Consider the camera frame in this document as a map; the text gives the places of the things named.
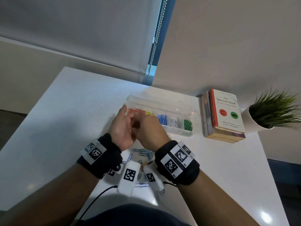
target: plant pot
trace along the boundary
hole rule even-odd
[[[249,113],[249,107],[246,108],[242,113],[241,113],[241,118],[243,120],[243,125],[245,128],[245,133],[253,133],[253,132],[258,132],[261,130],[270,130],[273,128],[264,128],[262,126],[260,126],[259,124],[257,124],[253,118],[251,117],[250,113]]]

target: dark floor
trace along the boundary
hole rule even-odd
[[[0,110],[0,150],[26,114]],[[268,159],[290,226],[301,225],[301,165]]]

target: black cable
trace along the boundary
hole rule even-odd
[[[79,221],[82,219],[82,217],[85,215],[85,213],[88,211],[88,209],[91,207],[91,205],[97,200],[97,198],[99,198],[104,192],[108,191],[109,189],[112,189],[112,188],[117,188],[118,186],[111,186],[109,188],[107,188],[106,190],[104,190],[103,192],[101,192],[101,194],[99,194],[93,201],[92,203],[88,206],[88,208],[85,210],[85,212],[81,215],[81,217],[78,219],[77,223],[74,225],[76,226]]]
[[[164,184],[169,184],[169,185],[172,185],[172,186],[174,186],[174,187],[177,187],[175,184],[172,184],[172,183],[170,183],[170,182],[163,182]]]

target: white table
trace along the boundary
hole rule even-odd
[[[194,135],[171,135],[172,139],[184,140],[193,149],[200,168],[260,225],[288,225],[257,133],[235,144],[207,139],[201,131],[198,98],[68,67],[0,151],[0,210],[8,210],[73,165],[79,151],[108,130],[126,98],[141,92],[175,103],[190,103],[195,112]],[[117,182],[118,175],[106,175],[83,209]],[[134,198],[117,195],[111,189],[93,204],[86,218],[122,203],[136,202],[158,205],[157,208],[195,224],[177,189],[166,186],[165,190],[157,203],[149,188],[135,188]]]

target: black wristband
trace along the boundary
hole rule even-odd
[[[177,141],[171,140],[165,145],[163,145],[161,148],[159,148],[159,150],[155,153],[156,156],[155,162],[158,166],[158,171],[160,172],[160,174],[162,174],[168,180],[172,181],[175,184],[190,185],[197,179],[200,172],[200,168],[199,168],[200,165],[195,159],[193,159],[186,168],[182,167],[183,171],[176,178],[174,178],[171,175],[170,171],[165,167],[165,165],[161,163],[161,160],[167,154],[169,154],[169,152],[177,144],[178,144]],[[174,156],[172,157],[173,157],[173,161],[176,162],[177,164],[176,166],[181,165],[181,163]]]
[[[77,160],[77,163],[81,164],[95,177],[102,179],[110,169],[116,170],[116,167],[122,163],[122,156],[120,148],[112,142],[112,138],[109,133],[104,134],[98,139],[98,141],[107,150],[102,153],[92,164],[87,162],[83,156]]]

